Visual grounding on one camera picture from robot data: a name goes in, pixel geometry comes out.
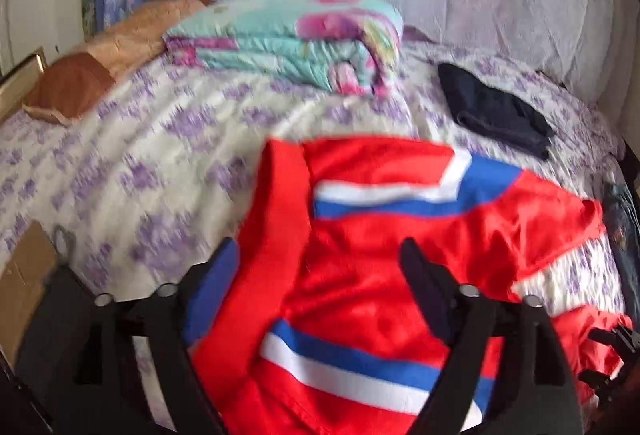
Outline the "colourful floral folded blanket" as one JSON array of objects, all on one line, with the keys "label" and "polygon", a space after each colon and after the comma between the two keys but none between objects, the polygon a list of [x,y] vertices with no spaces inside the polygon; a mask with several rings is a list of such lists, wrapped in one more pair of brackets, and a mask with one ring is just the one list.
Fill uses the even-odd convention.
[{"label": "colourful floral folded blanket", "polygon": [[224,0],[174,25],[163,41],[177,64],[384,97],[398,85],[403,31],[385,0]]}]

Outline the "blue denim jeans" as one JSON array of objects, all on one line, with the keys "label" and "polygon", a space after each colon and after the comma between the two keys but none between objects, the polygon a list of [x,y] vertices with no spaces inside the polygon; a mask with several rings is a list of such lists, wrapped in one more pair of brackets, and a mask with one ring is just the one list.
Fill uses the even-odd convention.
[{"label": "blue denim jeans", "polygon": [[606,182],[603,218],[614,262],[620,274],[625,313],[639,324],[639,218],[626,184]]}]

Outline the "gold picture frame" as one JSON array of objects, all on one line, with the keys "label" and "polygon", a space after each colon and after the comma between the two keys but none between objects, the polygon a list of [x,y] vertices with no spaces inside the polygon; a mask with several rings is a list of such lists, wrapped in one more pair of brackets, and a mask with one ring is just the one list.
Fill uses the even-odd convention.
[{"label": "gold picture frame", "polygon": [[2,77],[0,85],[1,124],[21,109],[25,98],[35,87],[46,68],[46,56],[43,48],[39,47]]}]

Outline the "brown cardboard box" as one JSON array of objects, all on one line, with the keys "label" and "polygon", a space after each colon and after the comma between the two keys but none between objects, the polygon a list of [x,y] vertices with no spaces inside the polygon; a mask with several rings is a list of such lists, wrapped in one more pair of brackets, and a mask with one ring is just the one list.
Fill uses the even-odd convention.
[{"label": "brown cardboard box", "polygon": [[1,352],[11,368],[57,260],[47,233],[33,221],[15,245],[0,281]]}]

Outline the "red track pants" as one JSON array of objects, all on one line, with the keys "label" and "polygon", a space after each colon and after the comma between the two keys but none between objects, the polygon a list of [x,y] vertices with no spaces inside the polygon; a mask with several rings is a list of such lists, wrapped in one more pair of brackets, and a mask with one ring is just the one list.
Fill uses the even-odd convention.
[{"label": "red track pants", "polygon": [[[578,434],[626,316],[548,313],[515,285],[604,231],[599,202],[446,144],[270,140],[239,270],[192,365],[231,434]],[[401,242],[460,285],[452,345]]]}]

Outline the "purple floral bedsheet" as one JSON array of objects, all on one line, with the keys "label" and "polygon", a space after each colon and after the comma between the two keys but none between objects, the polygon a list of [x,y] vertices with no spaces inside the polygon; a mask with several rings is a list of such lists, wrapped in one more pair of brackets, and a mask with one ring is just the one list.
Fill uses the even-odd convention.
[{"label": "purple floral bedsheet", "polygon": [[[440,88],[441,63],[540,112],[555,132],[548,160],[458,125]],[[427,42],[401,45],[399,74],[392,95],[343,96],[267,74],[177,64],[166,51],[70,127],[26,112],[2,126],[1,264],[33,221],[58,254],[13,367],[54,433],[231,434],[182,338],[180,282],[224,238],[238,239],[270,140],[446,144],[602,207],[620,142],[566,89],[498,54]],[[604,224],[602,236],[514,288],[550,314],[592,306],[629,319],[611,329],[615,370],[577,377],[583,403],[607,403],[638,360],[613,259]]]}]

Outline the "black folded shorts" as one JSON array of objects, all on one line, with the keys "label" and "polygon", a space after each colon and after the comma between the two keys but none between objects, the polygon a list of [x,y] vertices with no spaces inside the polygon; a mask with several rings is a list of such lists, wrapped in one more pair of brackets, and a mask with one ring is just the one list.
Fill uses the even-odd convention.
[{"label": "black folded shorts", "polygon": [[457,65],[441,63],[437,73],[458,125],[540,161],[548,160],[555,132],[540,112],[508,92],[483,84]]}]

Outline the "orange brown pillow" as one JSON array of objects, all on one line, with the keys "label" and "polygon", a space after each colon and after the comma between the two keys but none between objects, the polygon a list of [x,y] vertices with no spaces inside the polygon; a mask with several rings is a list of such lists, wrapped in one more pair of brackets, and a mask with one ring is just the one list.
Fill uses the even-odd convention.
[{"label": "orange brown pillow", "polygon": [[36,120],[68,127],[165,50],[163,34],[211,0],[150,0],[53,62],[23,101]]}]

